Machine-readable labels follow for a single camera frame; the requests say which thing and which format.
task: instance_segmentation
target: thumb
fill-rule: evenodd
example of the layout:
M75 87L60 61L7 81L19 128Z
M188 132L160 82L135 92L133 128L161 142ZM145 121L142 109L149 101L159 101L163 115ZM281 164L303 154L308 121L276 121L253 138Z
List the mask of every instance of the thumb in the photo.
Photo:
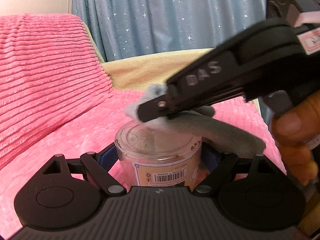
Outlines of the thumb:
M312 139L320 132L320 91L272 121L272 133L283 145Z

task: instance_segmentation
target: metal screw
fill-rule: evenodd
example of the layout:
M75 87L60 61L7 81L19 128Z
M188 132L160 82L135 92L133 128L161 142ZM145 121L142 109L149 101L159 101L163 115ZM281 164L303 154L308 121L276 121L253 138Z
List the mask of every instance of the metal screw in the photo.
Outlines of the metal screw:
M159 107L165 107L165 104L166 104L165 101L159 101L158 102L158 106Z
M212 188L209 185L199 185L196 187L196 191L201 194L209 193Z
M120 185L112 185L112 186L108 187L108 191L112 194L119 194L122 191L124 191L124 187L122 187Z

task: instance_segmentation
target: gray plush fabric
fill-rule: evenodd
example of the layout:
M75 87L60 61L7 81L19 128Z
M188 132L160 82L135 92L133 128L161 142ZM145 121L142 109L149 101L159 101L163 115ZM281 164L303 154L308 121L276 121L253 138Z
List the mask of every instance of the gray plush fabric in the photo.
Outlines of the gray plush fabric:
M151 85L139 102L125 109L127 116L137 120L137 110L140 104L157 98L166 93L165 85ZM219 152L233 152L241 158L253 158L262 154L266 145L258 137L230 124L213 119L214 108L203 106L194 111L183 111L176 118L158 117L145 122L144 125L164 132L192 134L201 136Z

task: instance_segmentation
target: black ribbed surface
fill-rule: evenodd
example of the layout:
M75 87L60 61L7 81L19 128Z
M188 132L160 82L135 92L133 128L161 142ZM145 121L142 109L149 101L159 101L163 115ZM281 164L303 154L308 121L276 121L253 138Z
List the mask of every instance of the black ribbed surface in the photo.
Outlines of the black ribbed surface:
M60 232L23 228L10 240L284 240L297 236L294 227L277 232L240 228L223 217L211 199L193 196L186 187L160 190L133 187L125 196L108 199L95 217L77 228Z

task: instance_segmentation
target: trigger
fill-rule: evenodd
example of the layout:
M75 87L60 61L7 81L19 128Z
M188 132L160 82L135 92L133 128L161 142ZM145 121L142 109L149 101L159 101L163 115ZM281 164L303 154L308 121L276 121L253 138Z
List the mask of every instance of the trigger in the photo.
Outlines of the trigger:
M282 115L293 108L292 101L284 90L264 96L263 102L271 108L276 115Z

